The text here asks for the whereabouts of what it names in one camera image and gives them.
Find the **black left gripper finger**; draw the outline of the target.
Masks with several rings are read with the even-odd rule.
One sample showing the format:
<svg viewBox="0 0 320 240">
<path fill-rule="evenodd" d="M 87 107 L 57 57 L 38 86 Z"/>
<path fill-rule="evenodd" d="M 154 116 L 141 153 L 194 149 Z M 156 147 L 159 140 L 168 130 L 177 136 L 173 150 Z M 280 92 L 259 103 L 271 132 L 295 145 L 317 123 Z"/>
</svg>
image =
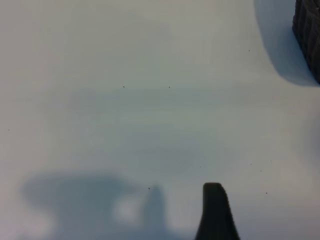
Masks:
<svg viewBox="0 0 320 240">
<path fill-rule="evenodd" d="M 203 185 L 202 216 L 196 240 L 240 240 L 229 199 L 217 182 Z"/>
</svg>

